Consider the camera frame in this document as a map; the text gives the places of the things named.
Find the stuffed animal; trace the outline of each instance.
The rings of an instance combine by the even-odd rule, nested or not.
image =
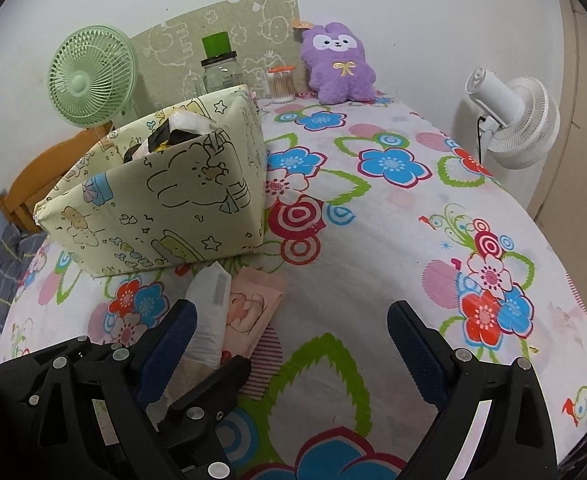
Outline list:
[[[365,48],[342,23],[305,30],[300,54],[321,104],[375,101],[375,72],[365,61]]]

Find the storage box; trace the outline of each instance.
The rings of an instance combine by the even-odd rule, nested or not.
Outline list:
[[[212,133],[123,164],[123,155],[184,108]],[[266,172],[247,86],[165,108],[115,130],[36,205],[34,219],[92,276],[259,250]]]

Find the pink packet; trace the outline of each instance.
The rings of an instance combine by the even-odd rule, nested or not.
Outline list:
[[[243,267],[232,279],[222,362],[234,355],[250,357],[285,291],[284,276]]]

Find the yellow bow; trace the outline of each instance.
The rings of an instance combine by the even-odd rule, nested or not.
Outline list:
[[[338,69],[342,69],[342,74],[340,74],[340,76],[344,76],[344,75],[353,75],[353,72],[351,72],[352,68],[355,68],[355,63],[353,61],[347,61],[346,63],[341,63],[339,61],[336,61],[333,64],[334,68],[338,68]]]

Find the blue cloth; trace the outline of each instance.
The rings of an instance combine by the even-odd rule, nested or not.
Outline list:
[[[7,319],[20,279],[27,272],[46,233],[24,235],[0,212],[0,332]]]

